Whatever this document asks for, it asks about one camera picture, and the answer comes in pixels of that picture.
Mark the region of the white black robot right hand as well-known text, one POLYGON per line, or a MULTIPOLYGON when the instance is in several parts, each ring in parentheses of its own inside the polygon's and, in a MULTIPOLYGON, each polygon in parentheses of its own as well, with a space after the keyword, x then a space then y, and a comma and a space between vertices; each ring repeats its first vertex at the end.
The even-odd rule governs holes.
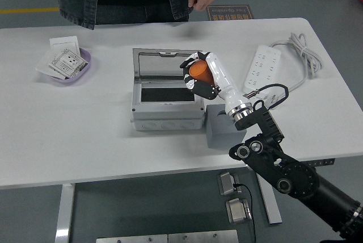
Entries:
POLYGON ((234 86, 218 57, 212 52, 196 52, 186 58, 180 65, 183 70, 183 79, 187 89, 194 94, 213 100, 220 97, 225 101, 225 112, 234 116, 242 112, 247 116, 252 112, 252 104, 249 99, 234 86), (205 61, 205 72, 211 80, 202 80, 200 77, 193 77, 190 70, 198 61, 205 61))

